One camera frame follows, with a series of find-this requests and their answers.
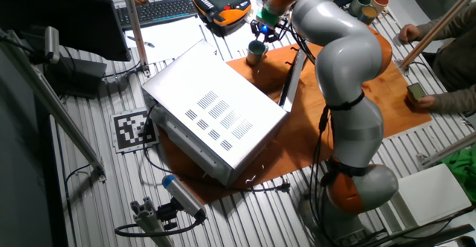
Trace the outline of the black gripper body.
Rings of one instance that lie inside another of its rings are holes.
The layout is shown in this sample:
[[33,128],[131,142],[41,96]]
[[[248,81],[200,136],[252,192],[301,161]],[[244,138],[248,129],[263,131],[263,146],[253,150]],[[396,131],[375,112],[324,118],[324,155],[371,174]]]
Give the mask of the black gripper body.
[[264,42],[275,42],[277,40],[277,33],[274,28],[270,28],[268,25],[259,23],[258,31],[264,36]]

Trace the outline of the right hand olive sleeve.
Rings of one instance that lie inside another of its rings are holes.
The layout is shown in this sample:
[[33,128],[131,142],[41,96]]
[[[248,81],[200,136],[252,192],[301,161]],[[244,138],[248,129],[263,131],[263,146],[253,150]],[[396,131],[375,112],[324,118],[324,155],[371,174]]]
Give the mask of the right hand olive sleeve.
[[417,41],[419,37],[420,31],[418,27],[412,24],[407,24],[403,26],[398,36],[399,40],[404,43]]

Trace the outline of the person hand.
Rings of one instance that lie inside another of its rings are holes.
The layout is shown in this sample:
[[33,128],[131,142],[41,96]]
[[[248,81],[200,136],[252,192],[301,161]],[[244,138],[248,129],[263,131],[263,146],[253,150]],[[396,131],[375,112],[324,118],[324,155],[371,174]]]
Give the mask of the person hand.
[[409,94],[408,99],[411,103],[411,107],[415,110],[430,109],[435,103],[435,97],[432,95],[426,95],[415,100],[414,97]]

